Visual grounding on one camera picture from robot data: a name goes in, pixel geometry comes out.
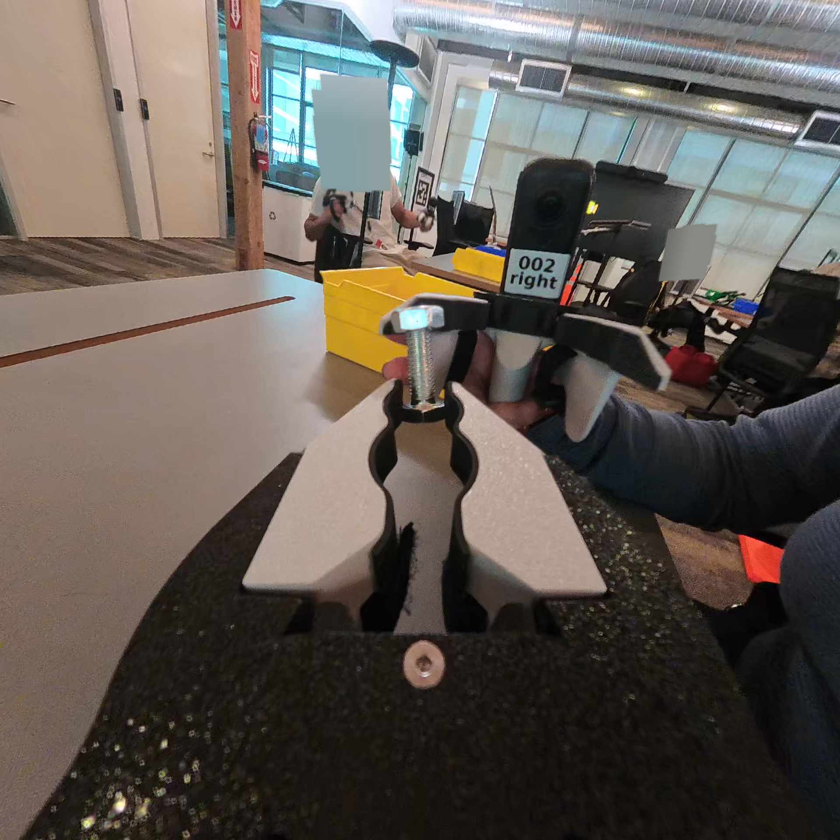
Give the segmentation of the person's right hand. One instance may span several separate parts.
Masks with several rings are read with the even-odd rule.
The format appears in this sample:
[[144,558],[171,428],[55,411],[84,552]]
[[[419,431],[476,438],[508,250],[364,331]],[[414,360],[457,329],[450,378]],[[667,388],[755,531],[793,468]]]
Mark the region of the person's right hand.
[[519,402],[491,402],[489,388],[494,358],[495,344],[483,332],[478,333],[476,348],[463,380],[463,386],[469,393],[523,434],[534,424],[555,414],[554,410],[541,407],[531,397]]

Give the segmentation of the black mesh chair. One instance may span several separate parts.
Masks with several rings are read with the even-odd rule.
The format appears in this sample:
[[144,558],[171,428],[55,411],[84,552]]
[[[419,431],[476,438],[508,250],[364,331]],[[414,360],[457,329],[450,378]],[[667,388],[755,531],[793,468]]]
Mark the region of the black mesh chair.
[[717,391],[683,417],[734,423],[838,385],[838,261],[775,269],[750,326],[722,355]]

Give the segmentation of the person's torso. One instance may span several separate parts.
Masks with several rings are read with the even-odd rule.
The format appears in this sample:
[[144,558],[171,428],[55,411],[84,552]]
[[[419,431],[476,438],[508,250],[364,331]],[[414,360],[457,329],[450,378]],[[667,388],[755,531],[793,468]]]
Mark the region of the person's torso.
[[736,670],[775,762],[819,825],[839,828],[838,501],[800,518],[781,563],[784,624],[758,634]]

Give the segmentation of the white air vent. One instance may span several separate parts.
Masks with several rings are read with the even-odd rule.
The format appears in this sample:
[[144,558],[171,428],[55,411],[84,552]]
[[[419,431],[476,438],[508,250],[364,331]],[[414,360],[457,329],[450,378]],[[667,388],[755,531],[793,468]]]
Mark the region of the white air vent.
[[523,58],[515,90],[528,96],[561,100],[569,85],[572,69],[568,64]]

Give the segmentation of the orange cloth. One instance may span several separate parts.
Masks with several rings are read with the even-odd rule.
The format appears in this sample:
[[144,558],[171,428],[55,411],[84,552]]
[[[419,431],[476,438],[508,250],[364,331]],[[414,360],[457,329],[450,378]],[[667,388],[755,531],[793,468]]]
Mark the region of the orange cloth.
[[751,583],[777,585],[781,582],[783,548],[741,534],[738,542],[744,571]]

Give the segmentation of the person's right forearm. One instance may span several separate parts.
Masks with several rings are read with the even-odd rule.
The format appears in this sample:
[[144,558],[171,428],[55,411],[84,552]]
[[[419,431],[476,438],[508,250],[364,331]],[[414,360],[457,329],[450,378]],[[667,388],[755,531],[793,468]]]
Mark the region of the person's right forearm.
[[580,443],[566,426],[552,416],[528,438],[594,486],[667,519],[733,532],[800,523],[838,543],[837,385],[732,425],[613,395]]

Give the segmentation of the black office chair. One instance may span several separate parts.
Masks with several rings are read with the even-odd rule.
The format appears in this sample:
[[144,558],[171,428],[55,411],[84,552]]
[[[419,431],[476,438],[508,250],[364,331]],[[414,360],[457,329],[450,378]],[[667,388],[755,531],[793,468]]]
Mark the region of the black office chair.
[[434,256],[449,255],[460,248],[484,245],[495,213],[490,207],[465,200],[453,203],[437,198],[435,204],[436,243]]

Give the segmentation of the wooden post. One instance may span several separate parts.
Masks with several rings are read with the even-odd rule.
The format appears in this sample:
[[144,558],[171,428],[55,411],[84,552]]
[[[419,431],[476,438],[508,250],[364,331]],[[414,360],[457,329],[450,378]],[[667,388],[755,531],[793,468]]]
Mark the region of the wooden post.
[[237,268],[257,270],[265,264],[263,176],[251,150],[263,114],[259,1],[226,1],[225,26]]

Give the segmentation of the black screen on stand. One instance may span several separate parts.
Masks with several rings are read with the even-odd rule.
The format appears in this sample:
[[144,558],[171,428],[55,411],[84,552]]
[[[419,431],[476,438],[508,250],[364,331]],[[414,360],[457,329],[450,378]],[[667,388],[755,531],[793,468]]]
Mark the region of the black screen on stand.
[[665,173],[599,161],[591,197],[596,210],[576,246],[639,265],[657,260],[694,194],[692,187],[668,183]]

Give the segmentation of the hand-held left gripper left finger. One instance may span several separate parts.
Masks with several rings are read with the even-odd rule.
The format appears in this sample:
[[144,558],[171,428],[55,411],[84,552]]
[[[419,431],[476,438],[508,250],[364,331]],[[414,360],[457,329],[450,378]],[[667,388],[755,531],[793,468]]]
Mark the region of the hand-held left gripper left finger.
[[336,602],[395,621],[404,558],[385,479],[396,465],[403,384],[387,381],[303,452],[242,580],[247,592]]

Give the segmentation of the silver hex bolt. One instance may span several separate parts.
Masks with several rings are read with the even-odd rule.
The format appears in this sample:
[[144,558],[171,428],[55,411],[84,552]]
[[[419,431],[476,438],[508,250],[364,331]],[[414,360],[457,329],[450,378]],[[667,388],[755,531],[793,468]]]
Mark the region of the silver hex bolt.
[[403,335],[406,341],[410,405],[440,402],[435,384],[431,335],[445,325],[443,307],[421,304],[397,309],[391,316],[391,325],[393,331]]

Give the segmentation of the silver ceiling duct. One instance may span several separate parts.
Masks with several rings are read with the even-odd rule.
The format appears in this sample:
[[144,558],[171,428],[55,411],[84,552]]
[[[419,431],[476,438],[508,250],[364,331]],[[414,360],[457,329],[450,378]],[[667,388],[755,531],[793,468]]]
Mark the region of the silver ceiling duct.
[[[520,63],[495,61],[489,71],[489,88],[505,93],[520,93],[515,90]],[[726,98],[651,87],[634,81],[594,77],[575,71],[572,71],[563,98],[554,100],[576,107],[633,112],[783,142],[831,145],[838,141],[837,111],[809,108],[805,113],[790,112]]]
[[394,2],[395,31],[717,79],[838,89],[838,2]]

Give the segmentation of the yellow plastic bin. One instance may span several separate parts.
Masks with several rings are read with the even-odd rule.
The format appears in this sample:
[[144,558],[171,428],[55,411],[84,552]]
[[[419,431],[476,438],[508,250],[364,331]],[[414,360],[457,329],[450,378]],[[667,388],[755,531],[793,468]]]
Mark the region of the yellow plastic bin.
[[424,273],[409,275],[402,267],[331,269],[321,273],[325,340],[331,354],[380,373],[406,348],[379,334],[381,318],[423,292],[472,298],[476,291]]

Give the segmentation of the white recycling bin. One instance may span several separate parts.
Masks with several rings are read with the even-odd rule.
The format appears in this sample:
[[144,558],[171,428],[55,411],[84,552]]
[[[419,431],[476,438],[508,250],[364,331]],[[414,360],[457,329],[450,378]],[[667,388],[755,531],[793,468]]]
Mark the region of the white recycling bin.
[[313,265],[316,245],[304,231],[312,195],[269,182],[264,182],[262,195],[265,253],[296,265]]

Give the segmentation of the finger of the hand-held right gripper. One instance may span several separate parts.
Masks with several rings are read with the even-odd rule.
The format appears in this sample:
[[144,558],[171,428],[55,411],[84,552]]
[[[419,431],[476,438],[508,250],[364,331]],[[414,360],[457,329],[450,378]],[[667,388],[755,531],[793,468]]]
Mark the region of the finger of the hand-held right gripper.
[[483,330],[490,324],[491,294],[474,297],[435,292],[416,294],[380,320],[380,335],[391,338],[416,331],[430,333]]
[[638,327],[567,313],[558,319],[556,331],[557,344],[604,364],[649,391],[663,392],[670,382],[671,369],[665,358]]

